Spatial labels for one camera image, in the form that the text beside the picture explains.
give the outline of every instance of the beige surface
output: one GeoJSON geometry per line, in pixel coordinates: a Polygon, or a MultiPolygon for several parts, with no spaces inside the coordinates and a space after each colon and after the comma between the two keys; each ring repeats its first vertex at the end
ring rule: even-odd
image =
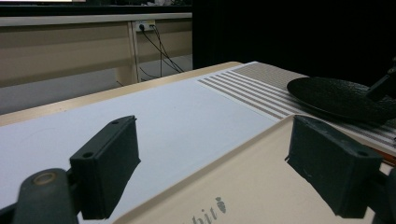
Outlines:
{"type": "Polygon", "coordinates": [[[365,219],[335,216],[285,162],[291,128],[292,117],[281,120],[114,223],[371,223],[370,209],[365,219]]]}
{"type": "Polygon", "coordinates": [[[132,65],[127,22],[4,27],[0,87],[132,65]]]}
{"type": "MultiPolygon", "coordinates": [[[[117,80],[129,85],[138,82],[139,60],[160,59],[143,35],[133,37],[134,22],[90,18],[81,23],[1,27],[0,88],[109,68],[118,68],[117,80]]],[[[169,57],[192,54],[191,18],[159,17],[156,25],[169,57]]],[[[160,46],[155,33],[148,34],[160,46]]]]}
{"type": "Polygon", "coordinates": [[[216,72],[222,69],[227,69],[233,66],[237,66],[241,63],[230,62],[230,63],[222,63],[214,66],[209,66],[202,69],[192,70],[190,72],[170,76],[170,77],[162,77],[155,80],[137,83],[134,85],[129,85],[121,88],[117,88],[115,90],[110,91],[102,91],[91,95],[86,95],[78,98],[74,98],[71,100],[61,101],[58,103],[43,105],[31,109],[26,109],[14,113],[5,114],[0,116],[0,126],[4,126],[11,123],[21,122],[28,119],[34,119],[43,117],[49,114],[63,112],[69,109],[73,109],[83,105],[89,105],[96,102],[104,101],[107,99],[111,99],[117,96],[129,94],[135,91],[142,91],[149,88],[161,86],[167,83],[179,81],[182,79],[186,79],[189,77],[197,77],[200,75],[204,75],[207,73],[216,72]]]}

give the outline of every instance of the black cable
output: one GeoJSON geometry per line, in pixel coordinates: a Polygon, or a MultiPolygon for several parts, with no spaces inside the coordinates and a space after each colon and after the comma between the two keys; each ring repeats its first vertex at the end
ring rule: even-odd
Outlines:
{"type": "Polygon", "coordinates": [[[180,70],[178,70],[178,72],[184,72],[183,69],[181,69],[174,61],[172,61],[172,60],[170,59],[168,53],[166,52],[165,47],[163,46],[162,41],[161,41],[160,32],[158,31],[157,26],[156,26],[156,25],[150,25],[150,26],[154,29],[154,32],[155,32],[155,34],[157,35],[157,38],[158,38],[158,40],[159,40],[159,42],[160,42],[160,47],[163,48],[163,52],[164,52],[164,54],[166,55],[166,57],[168,58],[168,60],[171,62],[171,64],[172,64],[175,68],[177,67],[178,69],[180,69],[180,70]]]}
{"type": "Polygon", "coordinates": [[[142,72],[143,72],[144,74],[146,74],[146,76],[148,76],[148,77],[154,77],[154,76],[149,75],[147,72],[145,72],[145,70],[143,70],[142,67],[139,67],[139,68],[140,68],[140,70],[142,70],[142,72]]]}
{"type": "MultiPolygon", "coordinates": [[[[172,62],[173,64],[175,64],[170,58],[169,58],[169,56],[167,55],[167,54],[165,54],[162,50],[160,50],[152,41],[151,41],[151,39],[146,35],[146,33],[144,32],[144,30],[142,30],[142,33],[143,33],[143,35],[145,36],[145,38],[163,55],[163,56],[165,56],[170,62],[172,62]]],[[[169,67],[171,67],[171,68],[173,68],[175,71],[177,71],[177,72],[179,72],[180,73],[180,71],[179,70],[177,70],[177,68],[176,67],[174,67],[174,66],[172,66],[172,65],[170,65],[166,60],[163,60],[166,64],[168,64],[168,66],[169,67]]]]}

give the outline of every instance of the screw hole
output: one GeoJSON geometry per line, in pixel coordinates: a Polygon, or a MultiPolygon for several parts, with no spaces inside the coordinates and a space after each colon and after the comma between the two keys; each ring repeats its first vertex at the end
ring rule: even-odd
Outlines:
{"type": "Polygon", "coordinates": [[[93,155],[93,153],[91,153],[91,152],[86,152],[86,153],[84,153],[83,155],[82,155],[82,157],[83,158],[89,158],[89,157],[91,157],[93,155]]]}
{"type": "Polygon", "coordinates": [[[362,152],[362,151],[358,151],[358,154],[359,154],[359,155],[361,155],[361,156],[368,156],[368,154],[367,154],[367,153],[365,153],[365,152],[362,152]]]}

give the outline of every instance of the table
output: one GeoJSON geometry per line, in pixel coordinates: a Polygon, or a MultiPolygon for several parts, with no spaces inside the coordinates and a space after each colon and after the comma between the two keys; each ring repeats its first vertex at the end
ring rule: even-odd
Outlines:
{"type": "MultiPolygon", "coordinates": [[[[209,174],[213,175],[212,179],[213,177],[216,179],[219,172],[205,173],[208,167],[213,168],[214,165],[221,167],[222,164],[227,165],[231,162],[245,171],[254,168],[257,170],[257,166],[249,167],[246,163],[235,161],[234,157],[231,158],[232,160],[227,160],[236,152],[243,152],[245,158],[253,160],[265,158],[263,161],[265,169],[259,173],[264,174],[262,176],[264,179],[259,181],[255,176],[249,175],[249,181],[253,181],[253,184],[246,185],[253,187],[256,186],[254,183],[263,180],[267,180],[264,181],[267,184],[268,181],[272,183],[271,188],[262,192],[263,195],[273,194],[270,203],[264,205],[277,204],[278,211],[286,205],[290,206],[287,196],[281,194],[275,197],[277,194],[271,190],[277,190],[279,193],[285,189],[286,195],[292,194],[294,195],[292,199],[298,200],[294,204],[298,208],[290,213],[291,217],[285,216],[283,221],[297,217],[304,221],[308,220],[304,217],[312,215],[309,220],[327,218],[330,223],[371,223],[373,212],[370,210],[364,220],[335,217],[315,191],[299,176],[293,175],[292,169],[283,160],[279,160],[284,158],[285,155],[282,153],[285,153],[285,148],[288,146],[288,140],[285,139],[288,139],[290,134],[292,115],[276,120],[274,117],[265,116],[258,107],[252,109],[247,106],[248,102],[236,101],[237,95],[234,94],[232,99],[230,93],[220,91],[221,89],[214,91],[213,86],[206,85],[217,81],[217,85],[221,86],[223,84],[219,82],[219,77],[228,78],[228,75],[233,76],[237,71],[255,74],[255,69],[260,66],[263,64],[223,63],[1,116],[0,178],[2,183],[6,184],[2,184],[0,188],[2,198],[0,207],[15,202],[18,184],[25,177],[46,168],[69,167],[68,158],[71,154],[98,130],[111,120],[132,113],[137,117],[137,139],[142,162],[133,173],[111,218],[96,221],[97,223],[127,223],[131,220],[129,214],[135,215],[136,212],[138,214],[147,211],[150,208],[148,204],[152,202],[163,203],[158,200],[169,196],[166,193],[172,192],[175,188],[184,188],[183,183],[185,184],[186,180],[192,182],[196,180],[201,185],[203,183],[205,185],[207,182],[200,182],[198,175],[209,174]],[[262,146],[266,146],[266,149],[260,150],[262,146]],[[285,182],[280,181],[288,176],[293,180],[291,181],[294,184],[293,188],[290,187],[291,183],[284,185],[285,182]],[[306,207],[312,208],[312,212],[299,215],[298,211],[306,207]]],[[[273,66],[266,67],[282,71],[273,66]]],[[[257,162],[260,163],[256,160],[249,164],[258,164],[257,162]]],[[[389,167],[384,165],[383,169],[389,170],[389,167]]],[[[185,190],[197,192],[194,188],[185,190]]],[[[192,201],[184,198],[181,198],[181,201],[184,202],[183,204],[191,204],[199,200],[197,195],[191,198],[192,201]]],[[[192,222],[191,218],[195,217],[195,221],[199,222],[198,218],[203,220],[202,218],[206,218],[205,214],[210,214],[210,204],[205,209],[205,211],[198,210],[198,215],[188,214],[189,219],[183,220],[192,222]]],[[[272,214],[268,220],[282,219],[283,214],[287,213],[275,217],[275,214],[272,214]]],[[[80,223],[90,222],[78,218],[80,223]]]]}

